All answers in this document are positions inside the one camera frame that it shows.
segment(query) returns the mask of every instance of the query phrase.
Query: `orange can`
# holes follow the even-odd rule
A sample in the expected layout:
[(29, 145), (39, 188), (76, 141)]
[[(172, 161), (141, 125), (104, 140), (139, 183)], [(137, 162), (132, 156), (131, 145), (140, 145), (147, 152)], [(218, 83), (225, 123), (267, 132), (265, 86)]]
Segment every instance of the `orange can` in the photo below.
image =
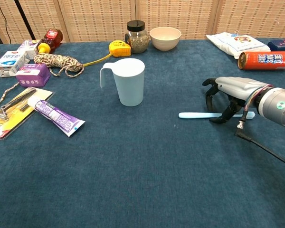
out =
[(237, 65), (243, 70), (285, 70), (285, 51), (243, 52)]

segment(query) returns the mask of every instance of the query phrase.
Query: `black lid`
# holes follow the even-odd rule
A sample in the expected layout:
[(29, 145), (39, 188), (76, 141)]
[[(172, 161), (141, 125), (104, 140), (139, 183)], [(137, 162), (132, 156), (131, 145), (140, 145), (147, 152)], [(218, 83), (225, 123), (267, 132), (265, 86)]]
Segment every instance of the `black lid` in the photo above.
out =
[(131, 20), (127, 23), (127, 28), (131, 32), (140, 32), (144, 30), (144, 22), (141, 20)]

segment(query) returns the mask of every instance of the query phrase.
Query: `bowl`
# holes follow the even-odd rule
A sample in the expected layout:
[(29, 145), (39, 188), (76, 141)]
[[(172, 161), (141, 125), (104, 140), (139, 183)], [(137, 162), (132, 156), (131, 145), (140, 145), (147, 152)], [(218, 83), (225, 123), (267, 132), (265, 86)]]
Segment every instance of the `bowl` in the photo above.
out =
[(150, 31), (151, 42), (160, 51), (169, 51), (179, 43), (181, 32), (172, 27), (157, 27)]

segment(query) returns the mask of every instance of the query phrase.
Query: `woven wall panel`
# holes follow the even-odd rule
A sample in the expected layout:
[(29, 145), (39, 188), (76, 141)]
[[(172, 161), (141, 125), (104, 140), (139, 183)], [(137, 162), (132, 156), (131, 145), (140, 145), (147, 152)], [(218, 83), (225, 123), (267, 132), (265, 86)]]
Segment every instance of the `woven wall panel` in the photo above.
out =
[(285, 38), (285, 0), (224, 0), (216, 33)]
[(131, 0), (59, 0), (73, 42), (124, 40)]
[(205, 39), (213, 0), (137, 0), (138, 19), (150, 31), (160, 26), (179, 29), (181, 39)]
[[(0, 0), (1, 9), (7, 19), (7, 29), (12, 43), (22, 43), (26, 38), (30, 38), (29, 32), (23, 22), (18, 8), (12, 0)], [(0, 11), (0, 39), (8, 44), (9, 38), (5, 30), (5, 20)]]
[(49, 28), (56, 28), (62, 31), (63, 41), (69, 41), (67, 31), (63, 27), (63, 18), (60, 18), (61, 23), (59, 20), (60, 9), (56, 10), (53, 0), (43, 0), (42, 6), (40, 0), (19, 0), (19, 2), (36, 39), (43, 38)]

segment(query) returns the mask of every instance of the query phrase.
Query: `blue carpet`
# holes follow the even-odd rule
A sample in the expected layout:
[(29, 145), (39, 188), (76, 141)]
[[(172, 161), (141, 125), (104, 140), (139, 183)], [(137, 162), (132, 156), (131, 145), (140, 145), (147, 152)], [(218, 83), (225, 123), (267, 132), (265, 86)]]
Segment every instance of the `blue carpet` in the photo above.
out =
[[(85, 63), (108, 44), (64, 43), (55, 53)], [(0, 45), (0, 57), (18, 46)], [(140, 105), (119, 102), (113, 77), (100, 88), (102, 65), (118, 60), (111, 57), (44, 88), (55, 93), (51, 104), (86, 121), (74, 135), (34, 113), (0, 141), (0, 228), (285, 228), (285, 164), (235, 137), (238, 119), (178, 118), (207, 111), (209, 77), (285, 88), (285, 71), (239, 70), (209, 40), (181, 40), (169, 52), (150, 44), (133, 57), (146, 66)], [(0, 97), (15, 82), (0, 78)], [(214, 105), (223, 111), (227, 97), (217, 94)], [(257, 115), (245, 131), (285, 157), (284, 127)]]

